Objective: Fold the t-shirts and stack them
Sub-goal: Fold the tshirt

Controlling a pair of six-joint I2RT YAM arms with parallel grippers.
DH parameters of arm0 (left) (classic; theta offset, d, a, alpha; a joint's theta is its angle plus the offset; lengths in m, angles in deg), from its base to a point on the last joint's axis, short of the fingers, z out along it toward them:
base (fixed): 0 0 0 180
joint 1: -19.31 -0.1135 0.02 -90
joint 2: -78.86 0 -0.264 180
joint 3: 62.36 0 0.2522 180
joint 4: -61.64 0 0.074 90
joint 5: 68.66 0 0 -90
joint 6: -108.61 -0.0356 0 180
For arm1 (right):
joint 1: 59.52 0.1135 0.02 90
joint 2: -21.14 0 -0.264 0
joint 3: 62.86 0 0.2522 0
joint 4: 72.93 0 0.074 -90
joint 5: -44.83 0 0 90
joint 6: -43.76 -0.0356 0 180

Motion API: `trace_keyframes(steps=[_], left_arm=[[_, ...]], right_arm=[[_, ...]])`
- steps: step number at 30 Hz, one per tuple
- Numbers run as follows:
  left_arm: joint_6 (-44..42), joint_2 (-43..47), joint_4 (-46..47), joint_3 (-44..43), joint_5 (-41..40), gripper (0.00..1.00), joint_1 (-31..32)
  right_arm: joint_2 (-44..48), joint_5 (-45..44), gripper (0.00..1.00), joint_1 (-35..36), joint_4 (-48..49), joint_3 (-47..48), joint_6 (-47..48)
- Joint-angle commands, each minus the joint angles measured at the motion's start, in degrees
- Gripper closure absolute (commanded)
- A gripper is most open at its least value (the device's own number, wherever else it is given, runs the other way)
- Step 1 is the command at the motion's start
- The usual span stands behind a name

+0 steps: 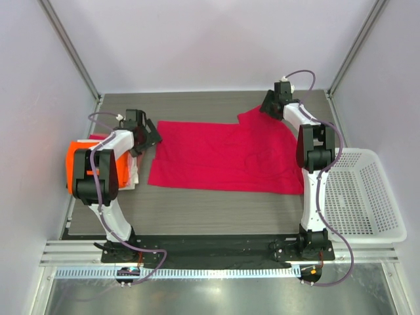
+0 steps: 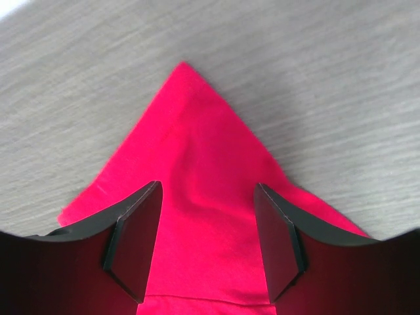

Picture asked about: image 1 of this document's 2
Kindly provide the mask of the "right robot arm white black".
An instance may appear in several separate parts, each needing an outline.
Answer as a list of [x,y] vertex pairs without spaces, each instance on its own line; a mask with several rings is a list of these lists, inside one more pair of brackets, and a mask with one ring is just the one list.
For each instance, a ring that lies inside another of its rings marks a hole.
[[336,158],[335,131],[293,98],[292,84],[285,78],[267,92],[260,112],[286,120],[298,131],[296,162],[304,180],[299,233],[294,241],[287,241],[285,236],[275,241],[274,257],[277,261],[318,260],[320,253],[331,246],[324,207],[328,169]]

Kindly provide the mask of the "magenta red t shirt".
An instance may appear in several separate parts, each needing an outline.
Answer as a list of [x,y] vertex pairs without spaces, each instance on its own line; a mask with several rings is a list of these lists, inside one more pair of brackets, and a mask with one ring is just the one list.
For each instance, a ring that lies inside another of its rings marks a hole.
[[159,121],[148,184],[301,195],[304,181],[288,126],[253,108],[237,123]]

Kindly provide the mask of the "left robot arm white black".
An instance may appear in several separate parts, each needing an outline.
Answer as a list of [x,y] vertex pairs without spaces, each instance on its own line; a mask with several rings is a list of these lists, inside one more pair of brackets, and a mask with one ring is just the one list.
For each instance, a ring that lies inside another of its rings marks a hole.
[[102,250],[105,263],[135,262],[141,257],[137,236],[117,200],[122,190],[139,183],[139,168],[147,149],[162,138],[152,120],[138,109],[116,114],[118,125],[102,139],[70,142],[66,154],[66,187],[96,215],[106,232]]

